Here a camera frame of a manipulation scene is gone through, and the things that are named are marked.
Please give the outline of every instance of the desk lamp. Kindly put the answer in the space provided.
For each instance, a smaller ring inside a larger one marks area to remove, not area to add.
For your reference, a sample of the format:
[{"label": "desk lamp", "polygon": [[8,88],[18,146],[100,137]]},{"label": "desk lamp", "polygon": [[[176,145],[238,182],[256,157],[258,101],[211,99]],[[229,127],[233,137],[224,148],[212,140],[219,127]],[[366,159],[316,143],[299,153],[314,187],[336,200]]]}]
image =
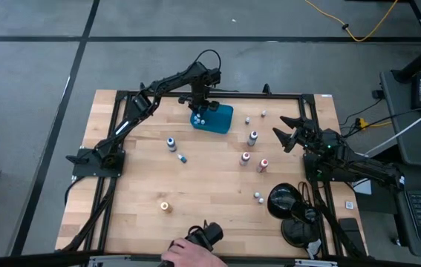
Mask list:
[{"label": "desk lamp", "polygon": [[319,212],[294,186],[281,183],[274,187],[268,196],[268,211],[283,220],[281,234],[290,245],[305,248],[319,238]]}]

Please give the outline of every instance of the concrete floor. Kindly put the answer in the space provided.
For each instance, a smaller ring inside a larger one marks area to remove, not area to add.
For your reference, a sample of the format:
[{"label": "concrete floor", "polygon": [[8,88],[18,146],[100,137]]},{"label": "concrete floor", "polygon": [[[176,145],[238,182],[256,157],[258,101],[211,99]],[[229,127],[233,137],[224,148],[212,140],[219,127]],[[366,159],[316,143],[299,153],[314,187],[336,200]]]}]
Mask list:
[{"label": "concrete floor", "polygon": [[[92,2],[0,0],[0,36],[81,36]],[[314,2],[343,18],[358,35],[370,31],[390,6]],[[345,32],[302,0],[101,0],[91,35],[340,37]],[[398,4],[375,36],[421,36],[421,28],[409,4]],[[78,42],[0,42],[0,256],[7,253],[77,48]],[[87,43],[25,254],[54,249],[72,170],[65,155],[75,154],[81,143],[94,91],[148,84],[183,70],[207,48],[222,56],[221,88],[259,92],[269,83],[275,92],[330,93],[339,120],[373,102],[371,91],[379,87],[380,71],[401,68],[421,52],[421,44]],[[212,56],[201,60],[207,66],[216,64]],[[387,115],[383,102],[364,117],[373,121]],[[366,151],[391,134],[390,127],[377,128],[355,135],[350,144]],[[371,255],[421,264],[421,257],[390,243],[389,236],[396,232],[391,216],[364,211],[361,215],[365,233],[371,233],[366,236]]]}]

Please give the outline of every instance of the blue container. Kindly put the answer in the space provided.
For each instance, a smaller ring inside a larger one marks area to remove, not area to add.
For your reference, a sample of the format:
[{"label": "blue container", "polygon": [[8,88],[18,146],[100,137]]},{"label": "blue container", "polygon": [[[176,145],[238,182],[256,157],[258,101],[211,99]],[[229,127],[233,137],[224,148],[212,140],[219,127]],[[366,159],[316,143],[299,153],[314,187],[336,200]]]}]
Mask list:
[{"label": "blue container", "polygon": [[232,125],[233,107],[220,104],[216,111],[205,111],[203,115],[200,116],[200,118],[205,121],[204,125],[195,123],[195,115],[195,113],[190,115],[190,124],[192,124],[194,128],[219,134],[226,134]]}]

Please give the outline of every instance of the wooden plank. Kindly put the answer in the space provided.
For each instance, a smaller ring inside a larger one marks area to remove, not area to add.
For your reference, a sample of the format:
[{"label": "wooden plank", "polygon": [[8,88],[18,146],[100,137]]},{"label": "wooden plank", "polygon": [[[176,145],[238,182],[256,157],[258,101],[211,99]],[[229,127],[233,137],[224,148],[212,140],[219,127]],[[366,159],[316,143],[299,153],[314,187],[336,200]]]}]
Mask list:
[{"label": "wooden plank", "polygon": [[[114,90],[98,90],[91,108],[83,145],[92,147],[106,137],[113,110]],[[189,109],[177,98],[163,98],[160,108],[126,138],[127,151],[123,175],[118,179],[108,239],[109,253],[161,254],[169,243],[185,237],[192,225],[203,220],[219,223],[224,239],[215,253],[225,256],[307,257],[305,250],[287,244],[280,234],[281,221],[273,218],[264,205],[252,197],[255,191],[267,196],[280,182],[294,186],[305,181],[301,156],[296,146],[290,154],[282,151],[273,127],[292,132],[281,115],[298,117],[298,103],[288,99],[216,99],[234,108],[228,134],[195,130],[189,124]],[[338,130],[333,100],[316,96],[319,121],[323,127]],[[260,117],[262,110],[267,116]],[[245,125],[249,116],[251,123]],[[250,131],[258,132],[254,147],[246,144]],[[183,164],[166,147],[166,139],[176,139]],[[249,151],[246,167],[238,164],[240,155]],[[255,169],[261,159],[270,165],[264,174]],[[91,210],[96,179],[84,179],[70,192],[56,247],[61,248],[83,227]],[[345,210],[345,200],[355,197],[344,184],[333,183],[339,217],[355,217],[356,209]],[[173,207],[170,214],[160,210],[162,201]],[[95,230],[96,248],[101,222]],[[326,223],[330,253],[333,239]]]}]

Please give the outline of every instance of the finger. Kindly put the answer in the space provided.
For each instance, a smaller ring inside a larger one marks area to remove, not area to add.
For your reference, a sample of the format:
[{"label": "finger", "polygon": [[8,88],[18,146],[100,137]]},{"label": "finger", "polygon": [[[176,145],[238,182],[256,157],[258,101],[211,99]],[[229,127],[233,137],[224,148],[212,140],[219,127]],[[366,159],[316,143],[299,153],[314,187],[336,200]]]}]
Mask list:
[{"label": "finger", "polygon": [[189,241],[187,241],[187,240],[185,240],[185,239],[183,239],[183,238],[179,238],[177,240],[174,240],[174,245],[178,245],[181,248],[185,248],[185,247],[187,247],[189,245],[192,245],[192,243],[189,242]]},{"label": "finger", "polygon": [[173,245],[169,248],[169,251],[174,252],[176,254],[182,254],[184,252],[184,249],[179,245]]},{"label": "finger", "polygon": [[178,258],[179,258],[179,255],[171,251],[166,251],[162,255],[160,255],[161,260],[168,260],[173,263],[176,263]]}]

